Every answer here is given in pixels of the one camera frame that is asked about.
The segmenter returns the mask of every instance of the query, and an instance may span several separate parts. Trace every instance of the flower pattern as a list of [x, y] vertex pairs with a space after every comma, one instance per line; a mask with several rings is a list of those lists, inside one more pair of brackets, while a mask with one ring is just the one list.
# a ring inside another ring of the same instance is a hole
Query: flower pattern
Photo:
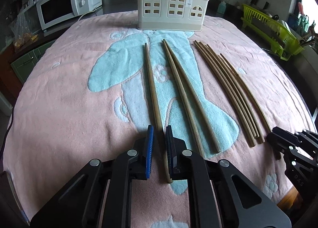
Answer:
[[276, 193], [278, 190], [278, 185], [276, 183], [276, 180], [277, 180], [276, 173], [266, 176], [263, 193], [266, 196], [268, 196], [269, 199], [271, 199], [273, 197], [273, 194]]
[[163, 65], [156, 65], [154, 69], [154, 76], [158, 82], [166, 82], [167, 80], [172, 80], [171, 69]]

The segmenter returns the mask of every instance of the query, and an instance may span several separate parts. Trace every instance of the microwave door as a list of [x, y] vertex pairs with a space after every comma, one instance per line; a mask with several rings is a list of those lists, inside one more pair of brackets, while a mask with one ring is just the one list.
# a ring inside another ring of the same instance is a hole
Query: microwave door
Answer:
[[79, 16], [77, 0], [71, 0], [74, 16]]
[[42, 0], [37, 10], [42, 30], [78, 15], [72, 0]]

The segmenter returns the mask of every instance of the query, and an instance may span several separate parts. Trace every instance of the thin wooden stick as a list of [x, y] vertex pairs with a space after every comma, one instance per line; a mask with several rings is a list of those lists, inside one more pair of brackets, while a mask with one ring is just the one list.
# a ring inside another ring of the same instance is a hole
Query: thin wooden stick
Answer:
[[252, 127], [255, 131], [256, 137], [260, 138], [260, 141], [263, 143], [265, 142], [264, 137], [262, 136], [262, 132], [260, 129], [260, 125], [258, 124], [258, 121], [254, 115], [254, 112], [251, 108], [251, 106], [248, 103], [248, 99], [245, 95], [245, 93], [243, 92], [243, 90], [241, 89], [240, 85], [238, 84], [236, 78], [233, 76], [233, 73], [231, 72], [231, 70], [229, 69], [228, 65], [226, 65], [223, 60], [221, 59], [220, 56], [218, 56], [213, 49], [207, 45], [208, 49], [212, 52], [212, 54], [214, 55], [214, 58], [217, 60], [219, 66], [221, 66], [221, 69], [223, 68], [223, 70], [227, 73], [228, 77], [230, 78], [233, 88], [234, 90], [237, 92], [238, 98], [241, 100], [241, 103], [244, 107], [244, 110], [247, 112], [247, 117], [249, 118]]
[[238, 80], [238, 82], [240, 83], [240, 85], [242, 86], [242, 88], [244, 89], [244, 91], [246, 92], [248, 98], [250, 99], [250, 101], [252, 102], [254, 108], [256, 109], [258, 115], [260, 116], [263, 125], [265, 126], [266, 129], [266, 133], [269, 134], [271, 132], [271, 127], [265, 117], [265, 114], [262, 110], [262, 108], [260, 107], [260, 105], [258, 104], [257, 100], [255, 99], [254, 95], [252, 94], [251, 90], [247, 87], [246, 83], [243, 81], [243, 79], [241, 78], [241, 76], [238, 74], [238, 72], [234, 69], [233, 65], [224, 57], [224, 55], [220, 54], [222, 59], [226, 62], [226, 64], [230, 67], [230, 69], [232, 70], [232, 72], [234, 73], [235, 78]]
[[238, 91], [240, 92], [242, 98], [244, 99], [245, 105], [247, 106], [247, 110], [249, 112], [249, 116], [251, 117], [251, 122], [252, 122], [253, 128], [255, 129], [255, 132], [256, 132], [256, 137], [259, 137], [259, 141], [261, 143], [265, 142], [264, 136], [262, 135], [262, 130], [260, 128], [260, 125], [259, 125], [259, 123], [258, 123], [258, 121], [256, 119], [256, 116], [255, 116], [255, 114], [254, 114], [254, 112], [252, 110], [252, 107], [248, 103], [249, 99], [247, 98], [247, 96], [243, 92], [240, 84], [236, 80], [236, 78], [235, 78], [233, 72], [231, 71], [231, 69], [229, 68], [229, 66], [224, 62], [224, 60], [219, 55], [217, 55], [217, 59], [223, 65], [224, 69], [227, 71], [227, 73], [229, 74], [229, 76], [231, 77], [233, 82], [235, 83], [235, 85], [236, 85]]
[[199, 131], [198, 131], [196, 122], [194, 120], [191, 108], [190, 108], [190, 103], [188, 101], [188, 98], [187, 98], [187, 95], [186, 95], [185, 90], [183, 88], [183, 85], [182, 85], [180, 76], [178, 74], [177, 68], [176, 68], [176, 66], [175, 66], [175, 64], [174, 64], [174, 62], [172, 60], [170, 51], [169, 51], [169, 49], [167, 47], [167, 44], [166, 44], [165, 40], [163, 40], [163, 46], [164, 46], [164, 49], [166, 51], [166, 55], [167, 55], [169, 63], [170, 63], [171, 71], [172, 71], [173, 76], [175, 78], [175, 82], [177, 84], [177, 87], [178, 87], [178, 90], [179, 90], [179, 93], [180, 93], [180, 96], [181, 96], [181, 99], [182, 99], [182, 102], [183, 102], [183, 105], [184, 105], [184, 108], [185, 108], [185, 112], [186, 112], [187, 117], [188, 117], [188, 121], [190, 123], [191, 132], [192, 132], [194, 141], [196, 142], [196, 145], [197, 145], [197, 148], [198, 148], [198, 153], [201, 155], [202, 158], [205, 158], [205, 154], [204, 154], [203, 146], [202, 146], [202, 143], [201, 143]]
[[146, 50], [146, 64], [148, 69], [148, 77], [149, 77], [149, 85], [150, 85], [150, 92], [151, 92], [151, 101], [152, 101], [152, 109], [155, 115], [155, 125], [157, 130], [157, 137], [159, 148], [161, 151], [161, 155], [163, 158], [163, 165], [166, 173], [166, 178], [168, 183], [172, 183], [172, 179], [169, 175], [169, 168], [168, 168], [168, 157], [167, 157], [167, 149], [166, 149], [166, 142], [163, 132], [163, 126], [161, 122], [161, 115], [159, 110], [159, 103], [157, 98], [157, 91], [155, 86], [154, 74], [152, 72], [151, 60], [149, 55], [149, 48], [147, 43], [145, 43], [145, 50]]
[[242, 112], [247, 120], [247, 123], [252, 131], [253, 137], [259, 137], [259, 134], [257, 133], [256, 129], [256, 124], [253, 123], [253, 118], [251, 116], [251, 113], [248, 109], [248, 104], [247, 104], [247, 99], [244, 99], [244, 94], [241, 94], [238, 87], [235, 85], [233, 79], [231, 78], [230, 74], [224, 69], [223, 65], [219, 62], [219, 58], [217, 57], [217, 54], [209, 47], [208, 45], [206, 46], [208, 50], [208, 55], [213, 58], [213, 61], [217, 64], [217, 66], [221, 69], [222, 73], [225, 75], [226, 80], [229, 82], [230, 86], [233, 88], [234, 94], [236, 95], [236, 98], [238, 99], [238, 102], [241, 103], [242, 107]]
[[254, 147], [256, 144], [254, 141], [253, 134], [251, 132], [249, 125], [247, 124], [246, 118], [244, 117], [244, 114], [242, 112], [242, 107], [241, 107], [241, 105], [239, 105], [238, 99], [235, 98], [235, 93], [234, 93], [233, 89], [229, 85], [229, 83], [226, 80], [222, 71], [217, 67], [215, 62], [213, 62], [213, 59], [211, 57], [209, 57], [208, 50], [204, 46], [199, 44], [196, 40], [194, 41], [194, 44], [196, 45], [201, 56], [206, 60], [206, 62], [210, 66], [210, 69], [214, 72], [215, 76], [218, 78], [218, 80], [222, 84], [229, 99], [232, 101], [232, 104], [233, 104], [234, 108], [236, 109], [238, 117], [242, 123], [243, 129], [246, 132], [248, 144], [250, 147]]
[[211, 141], [212, 141], [212, 145], [213, 145], [213, 147], [214, 147], [214, 152], [220, 153], [220, 151], [221, 151], [220, 145], [219, 145], [219, 143], [218, 143], [218, 141], [217, 141], [217, 138], [215, 137], [214, 131], [213, 131], [211, 125], [210, 125], [209, 119], [208, 119], [208, 117], [206, 116], [206, 113], [205, 113], [205, 111], [204, 111], [204, 109], [203, 109], [203, 107], [202, 107], [202, 104], [201, 104], [201, 102], [200, 102], [200, 100], [199, 100], [199, 98], [198, 98], [198, 96], [197, 96], [197, 94], [196, 94], [196, 92], [195, 92], [195, 90], [194, 90], [194, 88], [193, 88], [193, 86], [192, 86], [192, 84], [191, 84], [189, 78], [187, 77], [187, 74], [185, 73], [184, 69], [182, 68], [182, 65], [180, 64], [179, 60], [177, 59], [176, 55], [175, 55], [174, 52], [172, 51], [171, 47], [168, 45], [167, 41], [165, 41], [165, 43], [166, 43], [166, 45], [167, 45], [167, 47], [168, 47], [168, 49], [169, 49], [169, 51], [170, 51], [170, 54], [171, 54], [171, 56], [172, 56], [172, 59], [173, 59], [174, 63], [175, 63], [176, 66], [177, 66], [178, 72], [182, 74], [183, 78], [184, 78], [185, 81], [187, 82], [187, 85], [188, 85], [189, 88], [190, 88], [190, 91], [191, 91], [191, 93], [192, 93], [192, 95], [193, 95], [193, 97], [194, 97], [194, 100], [196, 101], [196, 103], [197, 103], [197, 105], [198, 105], [198, 108], [199, 108], [199, 110], [200, 110], [200, 112], [201, 112], [201, 115], [202, 115], [202, 117], [203, 117], [203, 120], [204, 120], [204, 122], [206, 123], [208, 132], [209, 132], [209, 134], [210, 134], [210, 138], [211, 138]]

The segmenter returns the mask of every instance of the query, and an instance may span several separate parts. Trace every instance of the chopstick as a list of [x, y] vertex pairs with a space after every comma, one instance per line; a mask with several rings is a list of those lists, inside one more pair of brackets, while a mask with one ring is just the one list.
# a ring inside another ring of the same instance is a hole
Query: chopstick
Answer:
[[204, 154], [203, 146], [201, 143], [199, 131], [198, 131], [197, 125], [195, 123], [191, 108], [190, 108], [189, 100], [187, 98], [187, 95], [186, 95], [185, 90], [183, 88], [183, 85], [182, 85], [180, 76], [178, 74], [177, 68], [174, 64], [174, 61], [172, 60], [172, 56], [170, 54], [170, 51], [168, 49], [168, 46], [167, 46], [167, 43], [165, 40], [163, 40], [163, 46], [164, 46], [164, 49], [166, 51], [166, 55], [167, 55], [169, 63], [170, 63], [171, 71], [174, 75], [175, 82], [177, 84], [177, 87], [178, 87], [178, 90], [179, 90], [179, 93], [180, 93], [180, 96], [181, 96], [181, 99], [182, 99], [182, 102], [183, 102], [183, 105], [185, 108], [185, 112], [186, 112], [187, 117], [188, 117], [188, 121], [190, 123], [192, 136], [193, 136], [194, 141], [197, 145], [197, 149], [198, 149], [199, 154], [201, 155], [202, 158], [205, 158], [205, 154]]
[[255, 131], [256, 136], [254, 136], [254, 137], [255, 138], [259, 137], [260, 142], [262, 142], [262, 143], [265, 142], [264, 136], [262, 135], [262, 132], [260, 129], [260, 125], [258, 124], [257, 119], [252, 111], [252, 108], [248, 103], [248, 99], [247, 99], [245, 93], [243, 92], [243, 90], [241, 89], [240, 85], [238, 84], [236, 78], [231, 73], [231, 70], [229, 69], [228, 65], [226, 65], [223, 62], [222, 58], [220, 56], [218, 56], [209, 45], [206, 45], [206, 46], [209, 48], [209, 50], [214, 55], [215, 59], [218, 61], [219, 66], [222, 66], [223, 70], [228, 74], [229, 78], [231, 79], [232, 85], [235, 88], [235, 91], [237, 92], [238, 97], [241, 100], [241, 103], [244, 107], [244, 110], [247, 112], [247, 116], [252, 124], [251, 128], [253, 128]]
[[232, 70], [232, 72], [234, 73], [234, 76], [236, 77], [236, 79], [238, 80], [238, 82], [240, 83], [241, 87], [244, 89], [244, 91], [246, 92], [249, 100], [252, 102], [254, 108], [256, 109], [258, 115], [261, 118], [261, 121], [263, 122], [263, 125], [265, 126], [266, 129], [266, 133], [269, 134], [271, 132], [271, 127], [265, 117], [265, 114], [263, 112], [263, 110], [261, 109], [260, 105], [258, 104], [257, 100], [255, 99], [254, 95], [252, 94], [252, 92], [250, 91], [250, 89], [247, 87], [247, 85], [245, 84], [245, 82], [243, 81], [243, 79], [241, 78], [241, 76], [238, 74], [238, 72], [234, 69], [234, 67], [232, 66], [232, 64], [224, 57], [224, 55], [220, 54], [222, 59], [225, 61], [225, 63], [229, 66], [229, 68]]
[[242, 123], [242, 126], [246, 132], [247, 135], [247, 142], [250, 147], [254, 147], [255, 140], [254, 136], [252, 134], [250, 125], [247, 123], [246, 119], [246, 113], [243, 113], [243, 106], [241, 102], [239, 101], [237, 95], [235, 94], [233, 88], [231, 87], [230, 83], [226, 79], [225, 75], [222, 73], [221, 69], [216, 65], [214, 62], [212, 56], [210, 55], [211, 52], [204, 47], [202, 44], [198, 43], [196, 40], [194, 41], [195, 46], [197, 47], [198, 51], [200, 52], [201, 56], [206, 60], [208, 65], [210, 66], [210, 69], [214, 72], [220, 83], [222, 84], [225, 92], [227, 93], [229, 99], [232, 101], [233, 106], [235, 107], [238, 117]]
[[203, 117], [203, 120], [204, 120], [204, 122], [206, 123], [207, 129], [208, 129], [208, 132], [209, 132], [211, 141], [212, 141], [212, 145], [213, 145], [213, 147], [214, 147], [214, 148], [213, 148], [213, 149], [214, 149], [214, 152], [215, 152], [215, 153], [220, 153], [221, 149], [220, 149], [219, 143], [218, 143], [218, 141], [217, 141], [217, 138], [215, 137], [215, 134], [214, 134], [214, 131], [213, 131], [211, 125], [210, 125], [209, 119], [208, 119], [208, 117], [206, 116], [206, 113], [205, 113], [205, 111], [204, 111], [204, 109], [203, 109], [203, 107], [202, 107], [202, 104], [201, 104], [201, 102], [200, 102], [200, 100], [199, 100], [199, 98], [198, 98], [198, 96], [197, 96], [197, 94], [196, 94], [196, 92], [195, 92], [195, 90], [194, 90], [194, 88], [193, 88], [193, 86], [192, 86], [190, 80], [188, 79], [187, 74], [185, 73], [184, 69], [182, 68], [182, 66], [181, 66], [179, 60], [177, 59], [175, 53], [172, 51], [171, 47], [168, 45], [167, 41], [166, 41], [166, 40], [163, 40], [163, 41], [164, 41], [164, 43], [166, 44], [167, 48], [169, 49], [169, 52], [170, 52], [171, 57], [172, 57], [172, 60], [174, 61], [175, 65], [176, 65], [176, 67], [177, 67], [178, 72], [182, 74], [183, 78], [184, 78], [185, 81], [187, 82], [187, 85], [188, 85], [188, 87], [190, 88], [190, 91], [191, 91], [191, 93], [192, 93], [192, 95], [193, 95], [193, 97], [194, 97], [194, 100], [195, 100], [195, 102], [197, 103], [197, 106], [198, 106], [198, 108], [199, 108], [199, 110], [200, 110], [200, 112], [201, 112], [201, 115], [202, 115], [202, 117]]
[[167, 182], [172, 183], [172, 179], [170, 178], [170, 175], [169, 175], [166, 142], [165, 142], [163, 126], [162, 126], [162, 122], [161, 122], [161, 115], [160, 115], [160, 110], [159, 110], [157, 91], [156, 91], [156, 86], [155, 86], [154, 75], [152, 72], [151, 60], [150, 60], [150, 55], [149, 55], [149, 48], [148, 48], [147, 43], [145, 43], [145, 50], [146, 50], [146, 64], [147, 64], [148, 78], [149, 78], [149, 85], [150, 85], [150, 92], [151, 92], [152, 109], [153, 109], [154, 115], [155, 115], [155, 125], [156, 125], [156, 130], [157, 130], [157, 138], [158, 138], [159, 148], [160, 148], [161, 155], [163, 158], [163, 165], [164, 165], [164, 169], [165, 169], [165, 173], [166, 173]]

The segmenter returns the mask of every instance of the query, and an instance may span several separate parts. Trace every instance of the microwave oven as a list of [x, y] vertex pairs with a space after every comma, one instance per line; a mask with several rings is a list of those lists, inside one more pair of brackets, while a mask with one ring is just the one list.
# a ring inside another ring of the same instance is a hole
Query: microwave oven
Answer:
[[37, 11], [42, 30], [73, 17], [94, 11], [101, 0], [41, 0]]

